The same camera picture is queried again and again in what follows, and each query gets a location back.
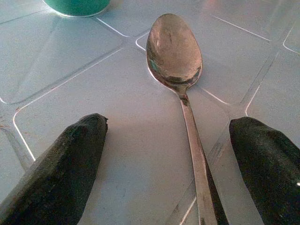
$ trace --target teal container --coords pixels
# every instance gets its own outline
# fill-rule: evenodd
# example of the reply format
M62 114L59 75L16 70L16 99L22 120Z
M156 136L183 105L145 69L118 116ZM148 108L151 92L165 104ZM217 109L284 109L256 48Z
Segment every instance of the teal container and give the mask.
M110 0L43 0L55 11L73 17L92 16L100 13Z

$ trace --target white tabletop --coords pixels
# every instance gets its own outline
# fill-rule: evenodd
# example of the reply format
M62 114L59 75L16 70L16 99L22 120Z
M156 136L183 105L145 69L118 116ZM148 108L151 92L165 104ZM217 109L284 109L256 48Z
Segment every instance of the white tabletop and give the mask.
M111 0L69 18L0 0L0 202L68 125L99 113L108 132L79 224L197 224L181 106L145 56L154 21L174 13L202 51L188 95L228 221L262 225L228 125L254 117L300 147L299 11L297 0Z

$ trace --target spoon neck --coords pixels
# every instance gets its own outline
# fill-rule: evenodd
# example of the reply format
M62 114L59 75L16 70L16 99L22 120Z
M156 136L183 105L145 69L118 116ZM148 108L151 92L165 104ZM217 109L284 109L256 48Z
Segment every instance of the spoon neck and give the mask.
M188 100L187 88L186 87L177 87L176 93L181 100Z

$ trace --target spoon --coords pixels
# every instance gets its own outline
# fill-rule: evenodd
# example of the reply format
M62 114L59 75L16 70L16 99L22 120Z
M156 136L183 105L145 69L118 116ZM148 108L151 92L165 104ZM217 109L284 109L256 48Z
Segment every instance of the spoon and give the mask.
M181 102L192 155L199 224L228 224L201 145L186 94L202 73L198 43L177 15L164 14L152 25L147 40L147 63L154 78L175 92Z

